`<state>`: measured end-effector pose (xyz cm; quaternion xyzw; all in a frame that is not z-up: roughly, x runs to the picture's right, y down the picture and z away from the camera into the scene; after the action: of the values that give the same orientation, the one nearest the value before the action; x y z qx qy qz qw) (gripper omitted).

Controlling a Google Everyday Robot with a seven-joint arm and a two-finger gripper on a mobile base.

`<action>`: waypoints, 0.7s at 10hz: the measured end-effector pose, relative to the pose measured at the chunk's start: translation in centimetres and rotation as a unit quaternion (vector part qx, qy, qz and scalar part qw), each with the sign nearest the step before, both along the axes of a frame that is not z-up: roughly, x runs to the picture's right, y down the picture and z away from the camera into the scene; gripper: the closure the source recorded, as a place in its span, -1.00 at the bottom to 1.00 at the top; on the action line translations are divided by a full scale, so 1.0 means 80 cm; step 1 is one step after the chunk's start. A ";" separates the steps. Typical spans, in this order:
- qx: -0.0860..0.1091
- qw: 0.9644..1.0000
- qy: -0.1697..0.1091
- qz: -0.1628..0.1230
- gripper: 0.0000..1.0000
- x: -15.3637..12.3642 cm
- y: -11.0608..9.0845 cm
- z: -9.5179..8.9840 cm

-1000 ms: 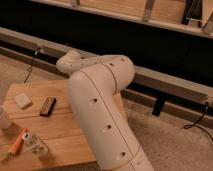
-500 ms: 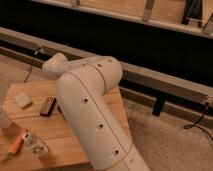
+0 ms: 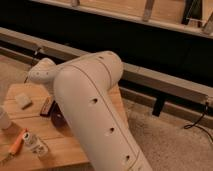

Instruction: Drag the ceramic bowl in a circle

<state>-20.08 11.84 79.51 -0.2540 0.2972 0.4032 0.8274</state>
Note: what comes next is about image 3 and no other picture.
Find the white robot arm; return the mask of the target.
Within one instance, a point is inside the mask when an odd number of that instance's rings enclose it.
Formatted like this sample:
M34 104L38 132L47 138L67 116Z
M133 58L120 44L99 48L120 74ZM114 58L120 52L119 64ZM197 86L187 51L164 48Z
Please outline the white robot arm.
M62 64L44 58L30 69L28 79L52 85L54 99L95 171L153 171L108 96L122 74L120 57L102 51Z

